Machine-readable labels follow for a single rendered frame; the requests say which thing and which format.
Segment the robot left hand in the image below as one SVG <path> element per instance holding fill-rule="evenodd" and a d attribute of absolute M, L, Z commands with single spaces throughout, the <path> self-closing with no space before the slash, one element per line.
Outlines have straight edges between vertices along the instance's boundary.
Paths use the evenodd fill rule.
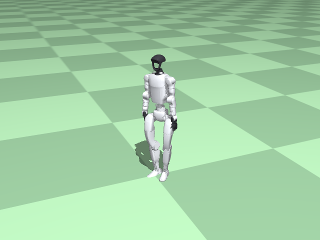
<path fill-rule="evenodd" d="M 172 124 L 171 124 L 170 128 L 172 128 L 172 131 L 175 131 L 178 128 L 177 120 L 174 121 L 174 118 L 171 117 L 171 122 L 172 122 Z"/>

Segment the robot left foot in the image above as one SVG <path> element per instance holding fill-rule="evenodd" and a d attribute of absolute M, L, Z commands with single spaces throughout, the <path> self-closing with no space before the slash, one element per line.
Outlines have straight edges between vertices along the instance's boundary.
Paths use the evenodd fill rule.
<path fill-rule="evenodd" d="M 159 181 L 164 182 L 168 178 L 168 175 L 169 175 L 169 170 L 167 170 L 167 173 L 166 173 L 166 170 L 165 170 L 165 172 L 162 172 L 162 174 L 161 174 L 161 176 L 159 178 Z"/>

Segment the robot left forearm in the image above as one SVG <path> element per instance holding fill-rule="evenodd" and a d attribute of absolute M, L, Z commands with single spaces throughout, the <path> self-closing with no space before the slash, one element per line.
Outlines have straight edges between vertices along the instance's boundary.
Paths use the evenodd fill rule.
<path fill-rule="evenodd" d="M 172 103 L 169 105 L 169 111 L 170 111 L 170 118 L 173 117 L 173 121 L 177 120 L 177 113 L 176 113 L 176 100 L 173 97 L 172 98 Z"/>

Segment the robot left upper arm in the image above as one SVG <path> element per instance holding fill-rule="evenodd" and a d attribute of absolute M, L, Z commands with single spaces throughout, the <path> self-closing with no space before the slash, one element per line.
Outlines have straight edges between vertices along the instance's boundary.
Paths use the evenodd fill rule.
<path fill-rule="evenodd" d="M 167 97 L 166 101 L 167 101 L 167 103 L 172 104 L 172 98 L 175 98 L 176 80 L 172 76 L 166 76 L 165 82 L 168 85 L 168 93 L 169 93 L 169 97 Z"/>

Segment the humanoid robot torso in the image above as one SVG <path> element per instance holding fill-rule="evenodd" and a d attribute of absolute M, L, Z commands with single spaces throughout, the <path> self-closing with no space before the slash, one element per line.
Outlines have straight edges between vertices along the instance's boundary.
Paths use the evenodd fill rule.
<path fill-rule="evenodd" d="M 155 73 L 157 72 L 153 71 L 148 77 L 150 97 L 152 102 L 156 104 L 156 109 L 153 111 L 154 120 L 165 122 L 169 111 L 163 104 L 167 103 L 167 97 L 170 96 L 165 77 L 169 75 L 165 72 L 160 72 L 161 75 L 155 75 Z"/>

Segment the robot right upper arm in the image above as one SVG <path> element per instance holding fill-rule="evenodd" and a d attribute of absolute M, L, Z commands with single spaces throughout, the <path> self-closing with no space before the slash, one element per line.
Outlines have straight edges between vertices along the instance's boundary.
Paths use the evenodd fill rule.
<path fill-rule="evenodd" d="M 149 87 L 149 75 L 150 74 L 146 74 L 144 76 L 145 92 L 143 93 L 142 97 L 145 98 L 145 99 L 149 99 L 151 97 L 151 95 L 150 95 L 150 87 Z"/>

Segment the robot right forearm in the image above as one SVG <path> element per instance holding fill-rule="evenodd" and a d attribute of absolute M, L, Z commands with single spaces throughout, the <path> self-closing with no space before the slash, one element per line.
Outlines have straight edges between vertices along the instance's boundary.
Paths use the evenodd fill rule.
<path fill-rule="evenodd" d="M 143 101 L 143 104 L 142 104 L 142 114 L 143 112 L 146 112 L 146 114 L 148 113 L 148 107 L 149 107 L 149 99 L 146 99 L 146 98 L 143 98 L 142 97 L 142 101 Z"/>

